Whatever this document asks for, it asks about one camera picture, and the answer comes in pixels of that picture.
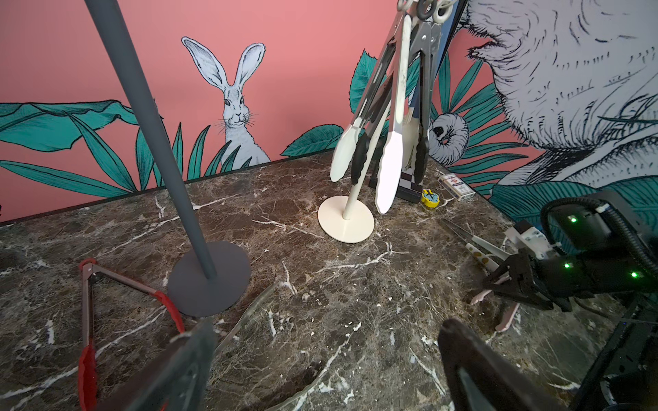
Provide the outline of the pink tongs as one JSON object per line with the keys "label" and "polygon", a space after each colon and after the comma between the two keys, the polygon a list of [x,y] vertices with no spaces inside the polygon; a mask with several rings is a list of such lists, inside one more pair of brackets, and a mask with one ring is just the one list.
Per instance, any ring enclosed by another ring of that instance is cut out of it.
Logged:
{"label": "pink tongs", "polygon": [[498,320],[495,330],[498,333],[507,332],[512,327],[517,312],[519,311],[520,303],[502,297],[496,297],[493,291],[485,289],[474,295],[471,298],[470,304],[471,306],[476,306],[481,305],[484,302],[495,303],[495,318]]}

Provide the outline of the cream steel tongs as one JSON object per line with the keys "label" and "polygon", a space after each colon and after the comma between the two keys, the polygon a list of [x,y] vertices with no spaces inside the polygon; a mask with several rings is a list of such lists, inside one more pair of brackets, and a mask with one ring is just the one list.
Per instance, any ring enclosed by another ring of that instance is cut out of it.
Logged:
{"label": "cream steel tongs", "polygon": [[398,13],[368,78],[351,124],[335,147],[330,170],[332,181],[343,178],[355,154],[364,125],[370,122],[378,126],[383,120],[389,121],[375,190],[375,205],[381,214],[387,213],[392,206],[403,166],[405,90],[412,31],[411,5],[411,1],[399,1],[397,4]]}

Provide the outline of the black front rail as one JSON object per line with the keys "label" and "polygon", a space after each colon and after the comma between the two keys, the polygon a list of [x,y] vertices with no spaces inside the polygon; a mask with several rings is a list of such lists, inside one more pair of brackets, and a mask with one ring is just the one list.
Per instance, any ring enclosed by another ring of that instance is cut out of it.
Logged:
{"label": "black front rail", "polygon": [[637,296],[587,372],[570,410],[657,409],[657,302]]}

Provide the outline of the white spotted tongs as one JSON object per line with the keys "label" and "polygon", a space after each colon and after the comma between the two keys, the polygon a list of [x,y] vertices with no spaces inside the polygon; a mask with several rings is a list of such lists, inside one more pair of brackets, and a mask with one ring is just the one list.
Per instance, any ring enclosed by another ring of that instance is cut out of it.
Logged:
{"label": "white spotted tongs", "polygon": [[447,219],[441,219],[440,222],[465,242],[467,250],[488,272],[495,272],[499,265],[511,256],[510,253],[479,236],[469,233]]}

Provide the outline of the red steel tongs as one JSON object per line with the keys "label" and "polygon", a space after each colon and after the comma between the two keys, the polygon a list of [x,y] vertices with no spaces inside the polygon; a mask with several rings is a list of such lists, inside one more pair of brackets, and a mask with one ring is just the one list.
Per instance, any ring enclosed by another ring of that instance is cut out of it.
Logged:
{"label": "red steel tongs", "polygon": [[82,291],[82,353],[77,364],[77,394],[80,409],[94,410],[99,403],[98,358],[100,341],[106,334],[103,328],[116,323],[110,316],[121,309],[110,308],[109,300],[99,296],[101,284],[112,282],[121,285],[123,291],[131,289],[158,301],[170,315],[178,333],[185,332],[183,318],[169,296],[158,289],[102,266],[95,259],[82,260],[79,264]]}

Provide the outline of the grey utensil rack stand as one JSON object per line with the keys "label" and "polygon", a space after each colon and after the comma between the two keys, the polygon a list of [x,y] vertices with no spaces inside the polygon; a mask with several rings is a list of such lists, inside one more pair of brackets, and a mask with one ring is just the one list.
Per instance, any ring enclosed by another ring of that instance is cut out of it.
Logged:
{"label": "grey utensil rack stand", "polygon": [[174,266],[167,295],[190,317],[222,313],[248,288],[248,255],[234,243],[207,242],[203,236],[118,2],[87,0],[85,4],[192,246]]}

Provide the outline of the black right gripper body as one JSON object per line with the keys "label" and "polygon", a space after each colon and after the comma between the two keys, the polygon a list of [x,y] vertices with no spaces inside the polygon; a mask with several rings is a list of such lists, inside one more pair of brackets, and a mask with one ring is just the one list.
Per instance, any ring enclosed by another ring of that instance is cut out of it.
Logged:
{"label": "black right gripper body", "polygon": [[657,277],[637,263],[625,248],[531,259],[529,267],[533,291],[562,311],[572,310],[574,297],[657,291]]}

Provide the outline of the playing card box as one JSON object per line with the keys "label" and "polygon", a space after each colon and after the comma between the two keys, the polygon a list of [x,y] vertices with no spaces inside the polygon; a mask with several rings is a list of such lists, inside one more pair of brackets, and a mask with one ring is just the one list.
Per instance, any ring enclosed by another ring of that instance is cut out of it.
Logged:
{"label": "playing card box", "polygon": [[457,201],[469,200],[476,195],[476,191],[456,174],[449,173],[442,175],[440,182],[452,193],[453,198]]}

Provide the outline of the yellow tree puzzle block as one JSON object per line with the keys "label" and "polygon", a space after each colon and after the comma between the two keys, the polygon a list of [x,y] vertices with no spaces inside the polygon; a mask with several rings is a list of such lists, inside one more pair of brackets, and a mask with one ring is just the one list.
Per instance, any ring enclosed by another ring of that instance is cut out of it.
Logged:
{"label": "yellow tree puzzle block", "polygon": [[430,189],[424,189],[422,192],[421,203],[428,208],[436,208],[440,205],[440,196]]}

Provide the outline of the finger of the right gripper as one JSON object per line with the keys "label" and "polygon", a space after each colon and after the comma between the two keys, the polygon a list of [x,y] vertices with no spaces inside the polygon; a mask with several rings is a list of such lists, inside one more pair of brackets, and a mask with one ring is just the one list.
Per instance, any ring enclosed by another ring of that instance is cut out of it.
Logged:
{"label": "finger of the right gripper", "polygon": [[484,289],[491,290],[497,296],[519,302],[544,311],[553,310],[553,301],[542,287],[517,287],[515,284],[486,284]]}
{"label": "finger of the right gripper", "polygon": [[521,249],[517,253],[507,257],[500,266],[483,280],[485,288],[511,281],[518,288],[533,284],[534,273],[532,267],[532,255]]}

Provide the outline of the black white chessboard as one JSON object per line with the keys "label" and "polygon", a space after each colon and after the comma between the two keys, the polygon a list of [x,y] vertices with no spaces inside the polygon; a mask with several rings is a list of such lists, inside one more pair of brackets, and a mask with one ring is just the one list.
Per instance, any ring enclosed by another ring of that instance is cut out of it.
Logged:
{"label": "black white chessboard", "polygon": [[423,186],[416,184],[414,176],[402,172],[399,180],[399,185],[396,192],[396,197],[408,201],[409,203],[419,203],[423,196]]}

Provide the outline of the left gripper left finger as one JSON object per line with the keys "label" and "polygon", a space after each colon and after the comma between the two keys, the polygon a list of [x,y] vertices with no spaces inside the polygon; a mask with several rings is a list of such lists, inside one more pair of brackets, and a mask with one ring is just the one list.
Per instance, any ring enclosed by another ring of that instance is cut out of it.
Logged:
{"label": "left gripper left finger", "polygon": [[173,339],[128,382],[101,401],[97,410],[198,410],[209,378],[216,334],[204,320]]}

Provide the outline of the cream utensil rack stand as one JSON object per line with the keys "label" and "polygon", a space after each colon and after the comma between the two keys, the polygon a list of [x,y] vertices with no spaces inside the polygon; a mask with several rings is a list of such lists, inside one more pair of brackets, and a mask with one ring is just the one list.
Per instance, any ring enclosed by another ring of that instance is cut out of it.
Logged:
{"label": "cream utensil rack stand", "polygon": [[[370,148],[366,152],[367,161],[365,164],[368,168],[375,157],[377,146],[379,144],[383,145],[384,140],[387,138],[387,126],[378,126],[377,129],[381,132],[380,139],[377,140],[375,148]],[[378,169],[375,171],[376,186],[378,184],[378,171]],[[347,172],[351,173],[351,163],[348,165]],[[331,197],[319,207],[317,217],[320,227],[335,240],[344,243],[358,243],[366,240],[374,231],[375,219],[373,213],[363,202],[358,200],[367,172],[361,176],[356,184],[352,183],[349,195]]]}

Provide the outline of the black steel tongs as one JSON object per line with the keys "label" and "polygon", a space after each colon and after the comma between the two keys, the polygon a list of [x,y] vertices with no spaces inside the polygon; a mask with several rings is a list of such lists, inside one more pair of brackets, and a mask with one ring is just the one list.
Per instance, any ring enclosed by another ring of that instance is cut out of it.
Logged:
{"label": "black steel tongs", "polygon": [[429,158],[429,131],[433,83],[440,65],[442,26],[452,13],[447,1],[399,1],[397,13],[385,37],[384,46],[368,78],[363,95],[354,109],[350,126],[344,131],[334,154],[347,157],[332,168],[341,177],[351,163],[351,182],[356,184],[367,172],[367,150],[375,148],[387,126],[380,157],[392,159],[401,171],[411,168],[412,181],[419,185]]}

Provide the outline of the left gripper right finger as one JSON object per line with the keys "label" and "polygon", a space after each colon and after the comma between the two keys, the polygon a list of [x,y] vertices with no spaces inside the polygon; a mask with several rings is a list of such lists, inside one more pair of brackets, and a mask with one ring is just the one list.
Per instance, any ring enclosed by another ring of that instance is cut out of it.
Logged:
{"label": "left gripper right finger", "polygon": [[457,410],[564,410],[456,319],[445,320],[438,346]]}

